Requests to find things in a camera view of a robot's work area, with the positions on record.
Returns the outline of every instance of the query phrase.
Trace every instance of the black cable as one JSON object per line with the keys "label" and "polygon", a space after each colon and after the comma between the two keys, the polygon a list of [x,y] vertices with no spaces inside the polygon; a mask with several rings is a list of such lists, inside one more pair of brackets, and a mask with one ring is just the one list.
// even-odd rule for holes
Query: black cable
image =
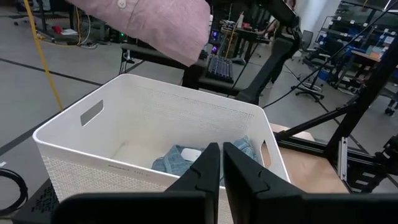
{"label": "black cable", "polygon": [[291,92],[293,92],[296,88],[298,88],[302,83],[304,83],[307,79],[309,79],[313,74],[319,72],[321,69],[323,69],[325,67],[325,65],[327,65],[330,60],[334,59],[342,50],[344,50],[347,46],[349,46],[349,44],[351,44],[352,42],[354,42],[360,35],[362,35],[367,29],[368,27],[373,26],[373,24],[375,24],[382,16],[384,16],[388,11],[390,11],[396,4],[397,4],[398,0],[396,0],[393,4],[391,4],[391,6],[386,9],[379,17],[377,17],[372,23],[370,23],[367,27],[365,27],[365,29],[363,29],[359,34],[357,34],[355,37],[353,37],[346,45],[342,46],[342,48],[340,48],[334,55],[332,55],[323,65],[321,65],[318,69],[316,69],[315,71],[313,71],[311,74],[309,74],[308,76],[306,76],[300,83],[298,83],[296,86],[294,86],[290,91],[288,91],[286,94],[284,94],[283,96],[281,96],[280,98],[278,98],[277,100],[273,101],[272,103],[269,103],[267,105],[265,105],[264,107],[262,107],[262,109],[267,108],[268,106],[271,106],[275,103],[277,103],[278,101],[280,101],[281,99],[285,98],[287,95],[289,95]]}
{"label": "black cable", "polygon": [[0,168],[0,177],[5,177],[14,181],[18,185],[20,192],[19,198],[12,205],[3,210],[0,210],[0,217],[3,217],[20,209],[22,205],[27,202],[28,193],[24,179],[16,172],[9,169]]}
{"label": "black cable", "polygon": [[[270,22],[270,23],[268,24],[268,26],[267,26],[264,30],[267,31],[268,28],[269,28],[275,21],[276,21],[276,19],[274,19],[272,22]],[[246,66],[248,65],[248,63],[249,63],[249,61],[250,61],[250,58],[253,56],[253,54],[254,54],[254,52],[256,51],[256,48],[257,48],[257,46],[258,46],[259,44],[260,44],[260,42],[258,42],[258,43],[256,44],[256,46],[254,47],[253,51],[251,52],[251,54],[250,54],[250,56],[249,56],[249,59],[247,60],[247,62],[246,62],[246,64],[244,65],[244,67],[242,68],[241,73],[238,75],[238,78],[236,79],[234,85],[231,87],[231,89],[230,89],[230,91],[229,91],[230,93],[232,93],[232,91],[234,90],[236,84],[238,83],[239,79],[241,78],[241,75],[243,74],[244,69],[245,69]]]}
{"label": "black cable", "polygon": [[127,73],[127,61],[124,63],[124,73]]}
{"label": "black cable", "polygon": [[123,68],[123,61],[120,61],[120,67],[119,67],[119,74],[120,75],[122,73],[122,68]]}
{"label": "black cable", "polygon": [[[253,51],[251,52],[251,54],[250,54],[250,56],[249,56],[249,60],[250,60],[251,56],[254,54],[254,52],[256,51],[256,48],[257,48],[257,46],[258,46],[259,44],[260,44],[260,42],[258,42],[258,43],[256,44],[256,46],[254,46],[254,49],[253,49]],[[238,75],[238,78],[236,79],[234,85],[231,87],[231,89],[230,89],[230,91],[229,91],[229,94],[226,96],[227,98],[229,98],[230,94],[232,93],[232,91],[234,90],[236,84],[238,83],[239,79],[241,78],[244,69],[245,69],[246,66],[249,64],[248,61],[246,62],[246,64],[245,64],[244,67],[242,68],[241,73]]]}

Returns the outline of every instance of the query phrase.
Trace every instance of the blue jeans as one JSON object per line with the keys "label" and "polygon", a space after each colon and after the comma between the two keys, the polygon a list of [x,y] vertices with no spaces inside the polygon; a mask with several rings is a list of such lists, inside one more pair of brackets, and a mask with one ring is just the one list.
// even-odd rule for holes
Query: blue jeans
{"label": "blue jeans", "polygon": [[[250,146],[249,139],[245,136],[242,139],[235,141],[234,146],[236,146],[240,151],[245,153],[247,156],[252,158],[253,160],[257,160],[256,152]],[[182,156],[181,152],[185,149],[185,146],[174,145],[170,151],[164,156],[155,160],[152,164],[153,170],[165,172],[168,174],[174,174],[181,176],[183,175],[189,167],[193,164],[191,161],[186,161]],[[221,155],[221,164],[220,164],[220,185],[224,186],[224,170],[223,170],[223,156]]]}

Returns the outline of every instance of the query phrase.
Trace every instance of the shirt button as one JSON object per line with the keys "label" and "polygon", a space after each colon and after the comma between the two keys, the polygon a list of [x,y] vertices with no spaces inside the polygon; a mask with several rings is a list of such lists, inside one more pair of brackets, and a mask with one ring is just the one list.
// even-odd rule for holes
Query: shirt button
{"label": "shirt button", "polygon": [[121,9],[124,9],[126,7],[126,0],[118,0],[118,6]]}

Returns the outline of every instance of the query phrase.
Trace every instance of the black metal frame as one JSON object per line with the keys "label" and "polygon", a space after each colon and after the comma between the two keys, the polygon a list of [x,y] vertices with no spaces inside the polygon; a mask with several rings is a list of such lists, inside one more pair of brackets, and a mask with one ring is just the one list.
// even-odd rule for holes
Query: black metal frame
{"label": "black metal frame", "polygon": [[[45,14],[44,14],[44,8],[43,8],[43,0],[37,0],[37,4],[39,5],[39,14],[40,14],[40,20],[42,21],[42,28],[36,27],[36,30],[40,31],[41,33],[53,38],[53,39],[58,39],[61,40],[63,38],[58,38],[55,35],[51,34],[49,30],[47,29],[47,23],[45,22]],[[73,29],[73,7],[68,10],[69,13],[69,25],[70,28]]]}
{"label": "black metal frame", "polygon": [[[278,145],[287,149],[327,158],[330,164],[336,167],[340,139],[348,138],[370,104],[378,96],[380,90],[386,84],[398,64],[398,61],[394,60],[394,58],[397,57],[398,39],[395,39],[377,65],[373,75],[371,75],[370,79],[367,81],[366,87],[359,93],[354,101],[294,128],[275,133]],[[345,118],[338,126],[328,144],[293,137],[295,134],[344,114]],[[348,175],[347,181],[344,183],[352,192],[372,192],[388,174],[397,174],[397,170],[391,165],[391,163],[398,163],[398,161],[391,161],[394,158],[395,157],[391,157],[387,163],[385,161],[386,158],[381,154],[371,156],[369,154],[348,150]]]}

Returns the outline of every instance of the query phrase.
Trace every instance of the black floor stripe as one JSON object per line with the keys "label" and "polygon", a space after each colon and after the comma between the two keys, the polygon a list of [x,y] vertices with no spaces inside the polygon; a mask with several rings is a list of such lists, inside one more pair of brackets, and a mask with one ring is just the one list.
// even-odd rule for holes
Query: black floor stripe
{"label": "black floor stripe", "polygon": [[[13,64],[13,65],[21,66],[21,67],[24,67],[24,68],[29,68],[29,69],[33,69],[33,70],[36,70],[36,71],[45,72],[45,70],[42,69],[42,68],[37,68],[35,66],[26,65],[24,63],[14,62],[12,60],[7,60],[7,59],[0,58],[0,62],[6,62],[6,63],[10,63],[10,64]],[[72,80],[76,80],[76,81],[79,81],[79,82],[84,82],[84,83],[88,83],[88,84],[92,84],[92,85],[96,85],[96,86],[101,86],[102,85],[102,84],[97,83],[97,82],[85,80],[85,79],[82,79],[82,78],[72,77],[70,75],[65,75],[65,74],[62,74],[62,73],[59,73],[59,72],[50,71],[50,73],[52,75],[58,75],[58,76],[63,77],[63,78],[69,78],[69,79],[72,79]]]}
{"label": "black floor stripe", "polygon": [[[14,64],[14,65],[19,65],[19,66],[22,66],[22,67],[25,67],[25,68],[30,68],[30,69],[33,69],[33,70],[38,70],[38,71],[44,72],[44,70],[42,70],[41,68],[36,68],[36,67],[30,66],[30,65],[24,65],[24,64],[21,64],[21,63],[17,63],[17,62],[10,61],[10,60],[6,60],[6,59],[0,58],[0,61],[7,62],[7,63],[11,63],[11,64]],[[144,61],[141,61],[141,62],[139,62],[139,63],[134,64],[131,68],[129,68],[129,70],[132,70],[132,69],[138,67],[138,66],[139,66],[140,64],[142,64],[143,62],[144,62]],[[108,80],[108,81],[107,81],[106,83],[104,83],[104,84],[100,84],[100,83],[95,83],[95,84],[93,84],[93,85],[96,85],[96,86],[98,86],[98,87],[95,88],[93,91],[91,91],[91,92],[85,94],[84,96],[82,96],[79,100],[81,100],[81,99],[83,99],[84,97],[88,96],[89,94],[91,94],[92,92],[94,92],[95,90],[97,90],[99,87],[101,87],[101,86],[107,84],[108,82],[112,81],[113,79],[114,79],[114,78]],[[55,117],[55,116],[58,115],[59,113],[60,113],[60,112],[56,113],[55,115],[51,116],[50,118],[46,119],[45,121],[41,122],[40,124],[38,124],[38,125],[34,126],[33,128],[29,129],[28,131],[26,131],[25,133],[21,134],[20,136],[16,137],[16,138],[13,139],[11,142],[9,142],[9,143],[3,145],[2,147],[0,147],[0,156],[2,156],[4,153],[10,151],[11,149],[13,149],[14,147],[16,147],[16,146],[19,145],[20,143],[24,142],[26,139],[30,138],[30,137],[33,135],[34,131],[35,131],[37,128],[41,127],[41,125],[45,124],[47,121],[49,121],[50,119],[52,119],[53,117]]]}

